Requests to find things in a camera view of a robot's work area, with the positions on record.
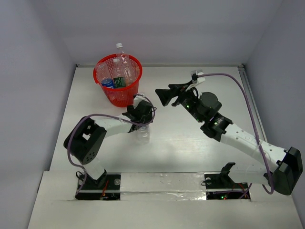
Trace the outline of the green label clear bottle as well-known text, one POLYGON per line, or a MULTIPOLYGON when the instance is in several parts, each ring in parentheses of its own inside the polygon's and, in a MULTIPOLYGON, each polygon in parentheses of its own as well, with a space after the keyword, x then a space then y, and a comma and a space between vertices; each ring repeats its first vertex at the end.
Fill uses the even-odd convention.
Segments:
POLYGON ((120 60, 118 58, 113 59, 113 82, 115 88, 125 87, 125 76, 121 70, 120 60))

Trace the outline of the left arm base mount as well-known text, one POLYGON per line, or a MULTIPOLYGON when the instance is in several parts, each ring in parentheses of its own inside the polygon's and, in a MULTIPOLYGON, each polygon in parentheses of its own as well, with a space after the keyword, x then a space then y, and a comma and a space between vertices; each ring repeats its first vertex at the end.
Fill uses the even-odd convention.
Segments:
POLYGON ((121 173, 107 174, 106 180, 101 187, 88 177, 79 193, 75 195, 77 200, 120 200, 121 173))

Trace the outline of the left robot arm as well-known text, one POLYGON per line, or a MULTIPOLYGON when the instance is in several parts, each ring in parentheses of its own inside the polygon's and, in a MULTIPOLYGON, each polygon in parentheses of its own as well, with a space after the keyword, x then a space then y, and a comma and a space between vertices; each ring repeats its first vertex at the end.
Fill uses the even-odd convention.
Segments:
POLYGON ((102 188, 106 183, 107 171, 96 159, 104 139, 113 135, 132 133, 148 126, 153 122, 154 115, 153 104, 141 99, 127 106, 127 111, 120 116, 84 116, 63 143, 69 162, 83 170, 77 192, 81 191, 87 180, 94 188, 102 188))

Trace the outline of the red plastic mesh bin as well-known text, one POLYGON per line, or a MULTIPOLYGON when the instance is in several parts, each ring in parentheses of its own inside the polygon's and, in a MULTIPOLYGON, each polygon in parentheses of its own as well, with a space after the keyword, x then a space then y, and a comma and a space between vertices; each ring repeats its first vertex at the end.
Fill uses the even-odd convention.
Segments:
POLYGON ((115 65, 116 54, 104 57, 95 65, 93 78, 108 100, 116 107, 126 107, 133 104, 133 97, 139 92, 139 82, 142 76, 142 65, 133 56, 130 58, 130 70, 136 77, 133 83, 124 78, 122 70, 115 65))

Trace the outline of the white orange label bottle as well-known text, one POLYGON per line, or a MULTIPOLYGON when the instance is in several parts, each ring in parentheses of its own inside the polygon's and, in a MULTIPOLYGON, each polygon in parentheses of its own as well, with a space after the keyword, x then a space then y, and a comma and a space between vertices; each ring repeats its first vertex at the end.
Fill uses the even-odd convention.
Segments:
POLYGON ((149 125, 141 126, 136 132, 136 140, 138 144, 144 145, 150 141, 150 127, 149 125))

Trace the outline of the plain clear plastic bottle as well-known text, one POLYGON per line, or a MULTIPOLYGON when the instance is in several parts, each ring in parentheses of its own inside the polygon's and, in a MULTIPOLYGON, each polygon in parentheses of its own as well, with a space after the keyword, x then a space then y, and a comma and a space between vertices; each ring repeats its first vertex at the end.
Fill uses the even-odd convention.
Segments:
POLYGON ((117 58, 120 59, 122 71, 126 79, 126 84, 131 85, 135 81, 135 75, 133 73, 129 55, 125 52, 122 43, 117 43, 116 49, 117 49, 117 58))

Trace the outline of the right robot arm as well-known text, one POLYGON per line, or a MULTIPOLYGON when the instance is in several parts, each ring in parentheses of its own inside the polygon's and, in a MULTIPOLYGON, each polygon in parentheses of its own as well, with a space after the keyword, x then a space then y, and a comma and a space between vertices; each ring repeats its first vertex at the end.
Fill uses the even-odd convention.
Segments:
POLYGON ((282 195, 292 194, 303 172, 301 153, 298 149, 284 149, 256 139, 219 113, 222 104, 215 94, 198 94, 190 83, 171 84, 168 89, 156 89, 155 92, 163 106, 167 106, 176 98, 172 106, 182 105, 197 122, 203 124, 201 130, 207 137, 236 148, 263 166, 269 166, 257 170, 248 167, 245 171, 237 173, 235 163, 229 162, 219 175, 219 181, 224 187, 230 187, 235 182, 257 183, 272 186, 274 191, 282 195))

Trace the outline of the silver foil tape strip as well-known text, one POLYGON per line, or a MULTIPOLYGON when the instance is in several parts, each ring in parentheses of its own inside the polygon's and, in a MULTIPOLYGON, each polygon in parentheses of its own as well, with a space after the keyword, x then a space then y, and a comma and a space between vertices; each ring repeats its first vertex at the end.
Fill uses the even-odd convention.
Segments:
POLYGON ((122 201, 206 200, 204 173, 123 173, 122 201))

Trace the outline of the aluminium rail on wall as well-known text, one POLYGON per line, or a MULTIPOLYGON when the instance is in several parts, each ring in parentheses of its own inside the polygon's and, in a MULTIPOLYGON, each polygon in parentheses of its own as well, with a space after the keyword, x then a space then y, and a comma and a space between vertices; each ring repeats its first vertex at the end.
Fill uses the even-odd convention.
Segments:
POLYGON ((260 137, 260 139, 267 142, 267 138, 266 138, 266 135, 265 135, 265 132, 264 132, 264 128, 263 128, 263 125, 262 125, 262 122, 261 122, 261 118, 260 118, 260 115, 258 113, 257 106, 256 106, 255 100, 254 100, 254 96, 252 94, 252 90, 251 90, 251 87, 250 87, 250 84, 249 84, 249 81, 248 81, 245 66, 243 64, 238 66, 238 71, 239 71, 239 74, 240 74, 240 78, 241 78, 242 85, 244 87, 245 93, 246 93, 247 98, 249 100, 249 104, 250 104, 250 107, 251 107, 251 110, 252 110, 252 114, 253 114, 253 117, 254 117, 254 122, 255 122, 255 125, 257 127, 259 137, 260 137))

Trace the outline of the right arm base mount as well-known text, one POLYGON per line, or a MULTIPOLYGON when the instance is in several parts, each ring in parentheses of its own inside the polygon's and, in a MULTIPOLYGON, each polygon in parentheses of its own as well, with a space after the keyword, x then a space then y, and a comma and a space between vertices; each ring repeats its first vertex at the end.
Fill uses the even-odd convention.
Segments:
POLYGON ((205 173, 201 186, 206 188, 207 200, 239 199, 249 188, 247 183, 235 183, 229 177, 234 165, 234 162, 230 162, 220 172, 205 173))

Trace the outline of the blue label clear bottle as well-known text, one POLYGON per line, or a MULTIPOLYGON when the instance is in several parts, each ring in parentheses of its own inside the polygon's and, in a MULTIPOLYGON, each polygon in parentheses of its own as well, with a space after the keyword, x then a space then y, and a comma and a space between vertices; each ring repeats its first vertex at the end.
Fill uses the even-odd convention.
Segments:
POLYGON ((101 86, 114 88, 114 83, 106 63, 98 63, 95 67, 96 78, 101 86))

